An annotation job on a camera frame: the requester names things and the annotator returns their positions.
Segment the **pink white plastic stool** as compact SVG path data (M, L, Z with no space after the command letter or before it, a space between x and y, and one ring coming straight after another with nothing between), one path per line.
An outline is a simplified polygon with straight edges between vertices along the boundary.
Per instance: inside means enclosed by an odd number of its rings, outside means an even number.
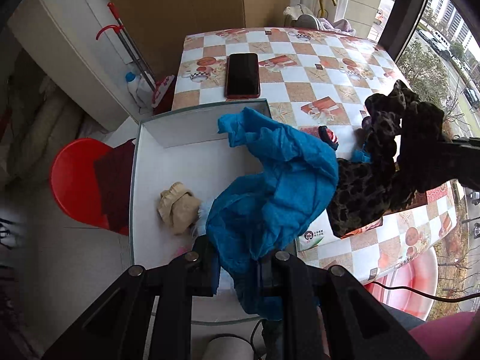
M413 261L377 279L377 282L387 287L405 286L429 295L435 295L438 278L437 255L434 248L431 247ZM381 303L424 321L427 320L434 304L433 299L405 289L384 289L375 283L366 284L365 287Z

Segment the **leopard print cloth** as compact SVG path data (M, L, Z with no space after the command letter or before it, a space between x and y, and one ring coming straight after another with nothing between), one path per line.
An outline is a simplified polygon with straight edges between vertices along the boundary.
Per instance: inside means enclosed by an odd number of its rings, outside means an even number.
M406 208L417 193L443 183L434 173L437 145L447 143L444 113L420 100L402 81L385 95L369 96L371 117L364 131L369 162L339 159L337 189L326 212L335 236L343 237L380 219L387 211Z

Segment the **pink black knitted sock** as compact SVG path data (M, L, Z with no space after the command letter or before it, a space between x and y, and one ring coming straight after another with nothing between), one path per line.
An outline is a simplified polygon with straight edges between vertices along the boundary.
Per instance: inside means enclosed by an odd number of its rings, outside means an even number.
M318 134L320 139L330 148L332 148L334 151L338 149L338 138L327 126L320 125L320 127L318 127Z

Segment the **red plastic stool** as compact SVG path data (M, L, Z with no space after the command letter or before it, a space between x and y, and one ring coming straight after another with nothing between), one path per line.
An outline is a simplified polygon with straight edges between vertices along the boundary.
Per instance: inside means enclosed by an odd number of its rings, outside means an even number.
M106 230L94 161L111 149L93 138L74 140L58 152L49 172L49 186L59 208L78 222Z

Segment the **white detergent bottle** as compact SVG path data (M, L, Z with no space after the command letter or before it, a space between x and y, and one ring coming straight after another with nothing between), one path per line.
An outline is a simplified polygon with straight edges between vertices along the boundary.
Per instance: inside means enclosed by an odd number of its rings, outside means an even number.
M135 75L133 72L128 72L124 78L128 91L138 106L139 111L153 111L153 90L144 77L142 75Z

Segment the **white cylindrical device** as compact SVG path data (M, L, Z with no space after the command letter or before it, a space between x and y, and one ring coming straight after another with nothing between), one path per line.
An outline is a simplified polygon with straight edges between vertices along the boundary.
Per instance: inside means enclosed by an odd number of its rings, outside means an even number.
M240 336L219 335L208 343L202 360L253 360L251 344Z

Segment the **blue cloth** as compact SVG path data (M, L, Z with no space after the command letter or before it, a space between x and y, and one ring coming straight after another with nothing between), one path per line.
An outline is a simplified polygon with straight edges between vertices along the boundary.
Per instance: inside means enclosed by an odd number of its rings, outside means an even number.
M355 149L352 151L350 161L355 164L370 164L371 155L364 150Z
M230 147L246 147L263 170L240 176L213 201L206 234L244 311L278 321L281 300L261 295L258 263L325 211L338 185L336 154L321 139L250 107L221 116L217 126Z

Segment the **grey white cardboard box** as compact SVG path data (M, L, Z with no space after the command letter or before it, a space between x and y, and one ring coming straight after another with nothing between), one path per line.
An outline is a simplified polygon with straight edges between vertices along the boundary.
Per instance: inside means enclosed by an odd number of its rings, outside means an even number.
M160 219L162 191L181 182L205 203L213 201L239 176L261 172L246 147L232 148L217 120L250 107L270 116L266 100L215 102L155 116L140 124L130 188L131 261L145 268L165 265L190 250L190 234L175 236Z

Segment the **pile of clothes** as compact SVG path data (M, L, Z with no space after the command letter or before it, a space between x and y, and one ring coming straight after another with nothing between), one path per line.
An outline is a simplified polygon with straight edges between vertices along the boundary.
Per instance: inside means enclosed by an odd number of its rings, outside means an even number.
M304 4L288 6L283 10L284 26L297 29L313 29L331 33L339 33L354 37L356 30L346 19L331 23L325 18L318 18Z

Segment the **dark red cloth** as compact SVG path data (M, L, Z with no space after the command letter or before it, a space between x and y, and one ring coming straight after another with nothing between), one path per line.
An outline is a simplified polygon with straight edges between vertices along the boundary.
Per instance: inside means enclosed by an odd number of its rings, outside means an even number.
M128 236L129 199L134 162L134 140L112 148L94 161L101 212L108 229Z

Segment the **beige knitted sock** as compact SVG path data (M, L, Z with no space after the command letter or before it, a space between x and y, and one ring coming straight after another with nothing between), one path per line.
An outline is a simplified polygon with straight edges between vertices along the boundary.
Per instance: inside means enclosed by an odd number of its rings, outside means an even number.
M160 193L157 211L172 233L181 235L197 221L201 203L191 190L181 182L175 182Z

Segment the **light blue fluffy duster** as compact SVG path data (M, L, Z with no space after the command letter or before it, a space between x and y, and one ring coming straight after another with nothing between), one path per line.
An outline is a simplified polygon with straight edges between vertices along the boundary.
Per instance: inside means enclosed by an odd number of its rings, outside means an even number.
M193 228L191 231L193 239L206 234L207 220L210 210L212 208L212 204L213 200L205 201L200 204L198 209L198 216L195 223L193 224Z

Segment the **checkered patterned tablecloth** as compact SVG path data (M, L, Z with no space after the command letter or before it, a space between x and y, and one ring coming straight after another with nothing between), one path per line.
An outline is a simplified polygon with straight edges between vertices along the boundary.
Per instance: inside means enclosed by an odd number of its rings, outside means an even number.
M185 37L174 107L223 101L227 57L249 52L258 57L260 96L272 118L310 134L325 125L339 140L341 158L352 154L366 98L389 93L402 77L388 53L367 39L296 28L222 29ZM369 283L423 263L455 226L452 188L443 184L436 202L387 214L342 239L313 224L297 253L309 265L338 264Z

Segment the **brown cardboard panel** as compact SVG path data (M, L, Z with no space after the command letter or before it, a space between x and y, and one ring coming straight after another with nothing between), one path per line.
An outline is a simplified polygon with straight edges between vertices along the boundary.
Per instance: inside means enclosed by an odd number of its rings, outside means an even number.
M142 56L161 78L177 72L186 36L280 27L290 0L110 0Z

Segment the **black smartphone red case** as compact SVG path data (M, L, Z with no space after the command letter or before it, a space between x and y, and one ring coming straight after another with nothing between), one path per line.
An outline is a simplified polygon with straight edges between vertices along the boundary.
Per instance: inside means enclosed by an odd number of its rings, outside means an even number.
M256 53L235 53L227 57L224 96L227 99L260 96L260 66Z

